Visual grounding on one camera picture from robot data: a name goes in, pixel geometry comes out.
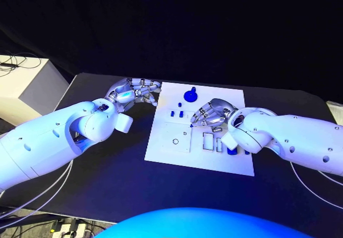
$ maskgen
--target blue object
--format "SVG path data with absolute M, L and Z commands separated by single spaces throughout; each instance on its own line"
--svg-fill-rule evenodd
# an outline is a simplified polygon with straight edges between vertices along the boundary
M 192 103 L 196 101 L 198 99 L 198 94 L 195 92 L 195 87 L 192 87 L 192 90 L 191 91 L 186 91 L 185 92 L 185 96 L 183 96 L 185 100 Z
M 237 155 L 237 154 L 238 154 L 238 148 L 235 148 L 234 150 L 231 150 L 231 149 L 228 148 L 228 154 L 230 154 L 230 155 Z
M 97 238 L 310 238 L 261 218 L 206 208 L 170 208 L 120 222 Z

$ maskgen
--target white pedestal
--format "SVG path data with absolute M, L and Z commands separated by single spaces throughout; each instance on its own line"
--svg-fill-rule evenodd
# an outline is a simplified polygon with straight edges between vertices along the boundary
M 0 55 L 0 62 L 9 57 Z M 38 64 L 39 59 L 28 57 L 21 66 L 35 67 Z M 0 71 L 0 118 L 18 126 L 54 111 L 70 84 L 48 59 L 42 59 L 36 68 L 19 67 L 2 77 L 5 74 L 8 72 Z

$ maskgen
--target dark background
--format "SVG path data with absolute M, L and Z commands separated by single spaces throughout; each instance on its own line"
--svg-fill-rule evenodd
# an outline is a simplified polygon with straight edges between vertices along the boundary
M 300 89 L 343 103 L 340 9 L 328 2 L 5 0 L 0 50 L 49 58 L 70 82 L 90 72 Z

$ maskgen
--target small blue piece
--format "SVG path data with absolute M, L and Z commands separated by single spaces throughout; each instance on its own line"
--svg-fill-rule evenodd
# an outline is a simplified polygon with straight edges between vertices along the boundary
M 238 154 L 238 148 L 235 148 L 234 150 L 231 150 L 231 149 L 228 148 L 228 154 L 230 154 L 230 155 L 237 155 L 237 154 Z
M 193 103 L 198 99 L 198 94 L 195 92 L 195 87 L 192 87 L 192 90 L 191 91 L 186 91 L 185 92 L 185 96 L 183 96 L 185 100 L 189 102 L 189 103 Z

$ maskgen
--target robotic hand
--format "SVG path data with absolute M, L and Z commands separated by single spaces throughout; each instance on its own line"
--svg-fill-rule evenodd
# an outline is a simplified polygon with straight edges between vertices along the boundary
M 160 87 L 159 82 L 124 78 L 104 98 L 49 113 L 2 135 L 0 192 L 57 170 L 111 136 L 114 129 L 127 133 L 133 118 L 121 112 L 139 102 L 157 106 L 152 92 L 160 92 Z
M 343 176 L 343 127 L 323 120 L 294 115 L 277 116 L 264 108 L 235 108 L 222 99 L 212 99 L 195 113 L 191 126 L 211 126 L 228 133 L 222 143 L 231 150 L 240 145 L 258 153 L 263 147 L 277 155 L 323 172 Z

